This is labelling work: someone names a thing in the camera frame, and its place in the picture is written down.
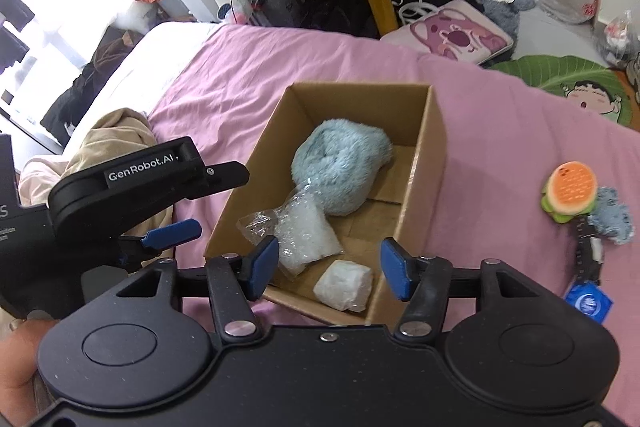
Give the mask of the person's left hand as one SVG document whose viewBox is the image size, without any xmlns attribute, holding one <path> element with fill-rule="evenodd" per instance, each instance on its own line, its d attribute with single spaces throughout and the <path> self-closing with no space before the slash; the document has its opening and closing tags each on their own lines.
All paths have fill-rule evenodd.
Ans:
<svg viewBox="0 0 640 427">
<path fill-rule="evenodd" d="M 1 414 L 13 426 L 24 426 L 36 414 L 32 380 L 40 341 L 55 320 L 14 320 L 1 326 Z"/>
</svg>

